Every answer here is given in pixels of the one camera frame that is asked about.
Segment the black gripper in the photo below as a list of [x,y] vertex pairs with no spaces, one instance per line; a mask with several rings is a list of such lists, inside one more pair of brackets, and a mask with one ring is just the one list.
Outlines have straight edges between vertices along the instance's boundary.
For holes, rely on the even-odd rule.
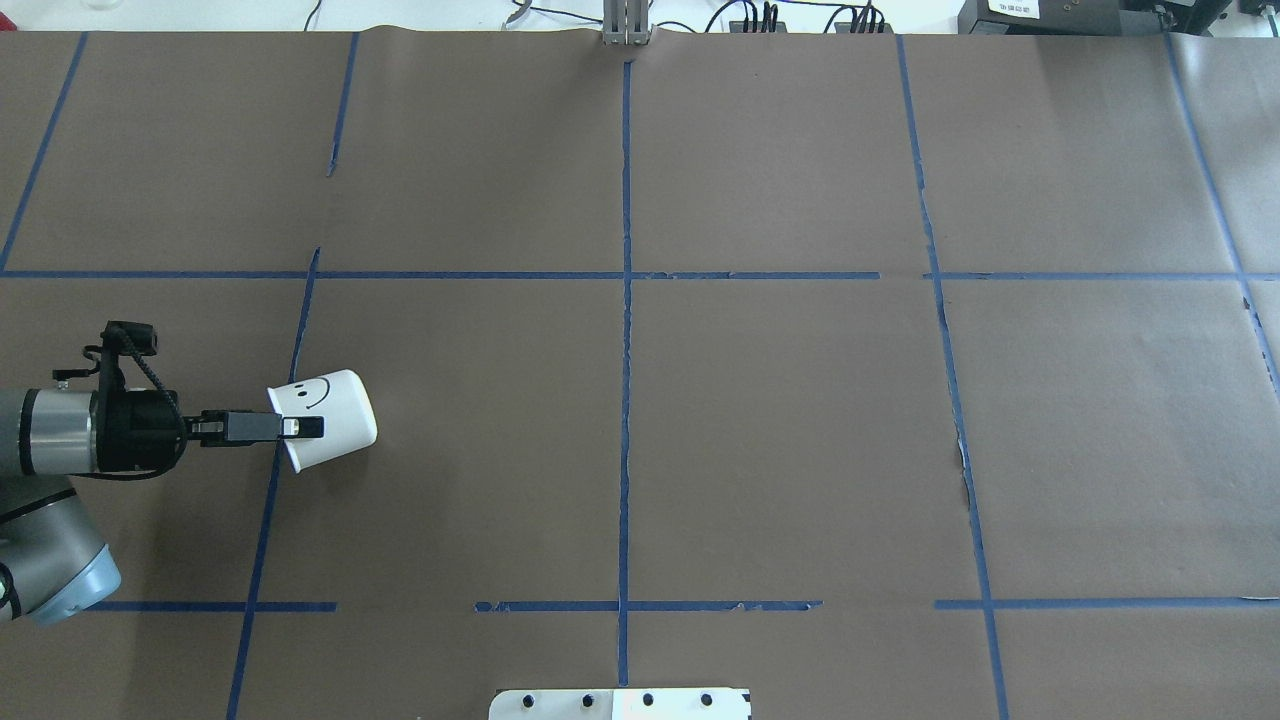
[[[170,471],[186,452],[186,423],[180,396],[170,389],[114,389],[97,392],[95,409],[95,470],[119,477],[129,473],[157,477]],[[275,413],[206,410],[198,415],[202,447],[244,447],[282,439],[324,437],[323,416],[283,416]]]

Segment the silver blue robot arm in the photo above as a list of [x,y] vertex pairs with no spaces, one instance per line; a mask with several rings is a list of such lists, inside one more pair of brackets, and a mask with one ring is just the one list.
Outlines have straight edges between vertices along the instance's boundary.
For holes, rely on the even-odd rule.
[[191,439],[243,447],[325,433],[312,414],[187,416],[170,391],[4,391],[3,620],[51,625],[119,588],[120,570],[76,478],[150,479],[172,470]]

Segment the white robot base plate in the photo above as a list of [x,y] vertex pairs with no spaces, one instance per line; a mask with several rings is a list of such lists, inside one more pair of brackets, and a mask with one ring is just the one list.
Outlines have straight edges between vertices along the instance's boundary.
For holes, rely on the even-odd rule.
[[489,719],[751,719],[750,691],[728,687],[512,689]]

